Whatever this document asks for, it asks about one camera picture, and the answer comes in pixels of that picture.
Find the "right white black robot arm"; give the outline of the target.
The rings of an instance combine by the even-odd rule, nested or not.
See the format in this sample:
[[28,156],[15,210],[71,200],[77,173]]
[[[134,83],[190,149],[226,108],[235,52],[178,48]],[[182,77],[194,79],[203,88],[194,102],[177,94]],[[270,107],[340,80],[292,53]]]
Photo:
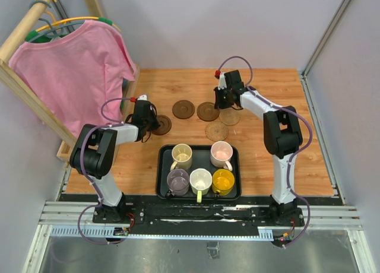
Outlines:
[[237,106],[262,119],[264,145],[272,155],[274,167],[270,221],[281,226],[293,220],[297,226],[304,226],[302,210],[297,207],[294,190],[296,153],[303,142],[296,109],[277,105],[260,95],[256,89],[246,86],[238,70],[217,70],[215,77],[218,79],[218,86],[214,89],[216,109]]

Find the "pink mug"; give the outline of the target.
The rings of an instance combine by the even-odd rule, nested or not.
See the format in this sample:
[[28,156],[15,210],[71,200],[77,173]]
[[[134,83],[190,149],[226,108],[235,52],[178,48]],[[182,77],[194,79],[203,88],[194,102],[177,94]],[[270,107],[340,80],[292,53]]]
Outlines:
[[233,170],[230,162],[232,155],[233,148],[229,143],[225,141],[215,142],[211,146],[210,161],[215,167],[227,169],[231,172]]

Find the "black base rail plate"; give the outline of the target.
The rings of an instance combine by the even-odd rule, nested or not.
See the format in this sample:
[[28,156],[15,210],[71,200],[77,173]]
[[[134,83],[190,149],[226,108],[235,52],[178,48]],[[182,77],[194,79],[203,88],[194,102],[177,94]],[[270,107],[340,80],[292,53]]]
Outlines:
[[260,227],[276,227],[276,239],[304,227],[308,212],[297,207],[276,206],[269,197],[242,196],[234,201],[195,198],[161,199],[156,195],[127,195],[121,206],[98,206],[94,195],[63,194],[58,202],[48,202],[44,213],[62,224],[81,225],[86,236],[94,236],[93,226],[112,226],[109,237],[121,237],[121,228],[133,223],[131,237],[158,238],[253,238]]

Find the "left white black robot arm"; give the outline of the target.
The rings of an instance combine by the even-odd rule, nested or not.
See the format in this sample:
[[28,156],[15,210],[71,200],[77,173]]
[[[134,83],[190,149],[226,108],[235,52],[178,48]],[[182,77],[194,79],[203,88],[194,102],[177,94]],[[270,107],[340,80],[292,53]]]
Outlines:
[[131,98],[134,111],[126,120],[96,126],[85,124],[71,152],[69,164],[86,177],[96,190],[99,205],[96,212],[108,223],[120,223],[127,217],[125,196],[117,187],[111,167],[118,145],[144,141],[158,129],[157,109],[147,96]]

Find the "yellow green hanger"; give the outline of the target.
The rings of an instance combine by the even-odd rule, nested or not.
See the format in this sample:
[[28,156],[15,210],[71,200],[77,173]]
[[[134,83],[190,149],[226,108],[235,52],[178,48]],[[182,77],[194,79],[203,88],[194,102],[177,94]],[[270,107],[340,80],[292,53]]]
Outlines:
[[[54,4],[56,4],[58,2],[58,0],[52,0],[52,1]],[[37,4],[37,3],[44,4],[49,8],[51,7],[51,4],[44,1],[44,0],[33,0],[30,3],[30,8],[32,8],[33,5]],[[24,39],[25,42],[32,42],[32,41],[36,40],[37,38],[39,38],[40,36],[43,37],[43,35],[40,33],[40,31],[45,30],[45,29],[48,30],[47,31],[48,33],[49,32],[55,33],[56,31],[53,31],[53,29],[57,28],[58,30],[61,31],[61,33],[58,34],[58,37],[60,37],[60,35],[63,33],[64,28],[71,27],[71,26],[74,26],[76,24],[79,24],[81,20],[100,21],[100,22],[103,22],[103,23],[106,23],[106,24],[112,26],[113,28],[117,29],[117,31],[121,31],[120,28],[116,24],[113,23],[113,21],[111,21],[107,18],[104,18],[104,17],[80,16],[80,17],[65,18],[63,20],[57,21],[57,20],[55,20],[55,17],[53,16],[53,14],[51,12],[45,10],[44,13],[49,14],[52,17],[53,22],[50,22],[50,21],[45,20],[43,18],[40,18],[39,20],[45,21],[47,23],[47,25],[45,25],[41,28],[38,28],[37,30],[32,30],[31,32],[29,32],[26,35],[26,38]]]

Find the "white mug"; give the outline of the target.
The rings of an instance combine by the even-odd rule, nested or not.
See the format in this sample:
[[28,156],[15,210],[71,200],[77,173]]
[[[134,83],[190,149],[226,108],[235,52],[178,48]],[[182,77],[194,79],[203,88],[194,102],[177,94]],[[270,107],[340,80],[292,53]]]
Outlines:
[[197,203],[201,203],[202,197],[208,193],[212,185],[212,175],[206,169],[195,169],[189,176],[192,192],[197,196]]

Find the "woven rattan coaster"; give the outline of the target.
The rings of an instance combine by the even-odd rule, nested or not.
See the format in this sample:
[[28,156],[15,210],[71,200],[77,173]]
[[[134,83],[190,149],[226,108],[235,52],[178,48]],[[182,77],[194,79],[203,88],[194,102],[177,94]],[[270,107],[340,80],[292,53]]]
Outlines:
[[222,122],[210,122],[205,127],[205,136],[214,142],[224,141],[229,135],[228,127]]
[[219,118],[227,126],[236,125],[240,121],[240,115],[236,110],[224,109],[220,111]]

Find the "pink t-shirt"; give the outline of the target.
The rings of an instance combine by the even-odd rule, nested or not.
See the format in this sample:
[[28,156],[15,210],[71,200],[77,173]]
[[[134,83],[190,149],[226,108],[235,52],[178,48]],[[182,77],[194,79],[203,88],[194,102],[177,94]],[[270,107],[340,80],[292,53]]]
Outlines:
[[75,137],[86,123],[121,119],[122,83],[136,72],[120,32],[93,20],[59,40],[23,43],[8,65]]

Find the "brown wooden coaster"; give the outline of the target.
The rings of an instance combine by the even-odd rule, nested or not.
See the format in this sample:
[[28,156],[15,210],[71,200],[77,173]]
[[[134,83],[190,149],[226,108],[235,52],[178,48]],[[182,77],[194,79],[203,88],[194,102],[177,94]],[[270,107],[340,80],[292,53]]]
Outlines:
[[157,121],[159,123],[159,127],[152,131],[154,135],[158,135],[158,136],[165,135],[171,130],[172,122],[169,117],[165,115],[158,115]]
[[179,100],[172,107],[172,113],[178,119],[189,119],[194,112],[195,106],[188,100]]
[[219,117],[220,111],[212,102],[203,102],[197,107],[197,116],[206,122],[212,122]]

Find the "grey hanger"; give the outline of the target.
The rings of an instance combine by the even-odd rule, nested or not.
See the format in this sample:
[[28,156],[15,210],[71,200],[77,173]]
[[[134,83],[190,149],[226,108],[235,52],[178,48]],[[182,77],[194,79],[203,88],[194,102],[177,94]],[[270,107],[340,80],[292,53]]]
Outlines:
[[62,36],[75,31],[75,28],[82,25],[84,20],[68,20],[68,13],[60,0],[52,1],[39,18],[40,22],[46,24],[47,37],[59,39]]

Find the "lilac mug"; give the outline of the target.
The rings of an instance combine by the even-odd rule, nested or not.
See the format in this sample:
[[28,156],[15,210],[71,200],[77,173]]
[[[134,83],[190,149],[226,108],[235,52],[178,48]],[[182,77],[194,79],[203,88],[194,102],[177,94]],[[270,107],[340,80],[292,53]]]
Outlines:
[[169,172],[166,179],[168,191],[166,198],[184,196],[189,191],[189,174],[183,169],[174,169]]

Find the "cream yellow mug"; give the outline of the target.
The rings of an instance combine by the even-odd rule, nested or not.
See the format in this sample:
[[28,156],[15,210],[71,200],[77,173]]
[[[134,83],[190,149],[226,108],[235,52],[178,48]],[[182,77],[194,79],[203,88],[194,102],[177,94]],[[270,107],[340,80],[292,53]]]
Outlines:
[[173,163],[170,170],[188,170],[192,166],[192,149],[187,144],[178,144],[172,150]]

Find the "aluminium frame post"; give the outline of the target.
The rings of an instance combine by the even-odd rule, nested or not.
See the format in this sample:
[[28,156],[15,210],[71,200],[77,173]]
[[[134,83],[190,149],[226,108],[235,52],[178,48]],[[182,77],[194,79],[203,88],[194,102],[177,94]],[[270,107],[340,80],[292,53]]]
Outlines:
[[326,30],[324,31],[320,41],[318,42],[316,48],[314,49],[311,57],[309,58],[306,66],[304,69],[300,72],[301,78],[306,78],[309,73],[311,72],[312,68],[316,64],[319,56],[324,51],[325,47],[327,46],[330,38],[333,36],[335,30],[337,29],[339,23],[341,22],[342,18],[344,17],[345,13],[349,9],[351,3],[354,0],[342,0],[340,5],[338,6],[335,14],[333,15],[330,23],[328,24]]

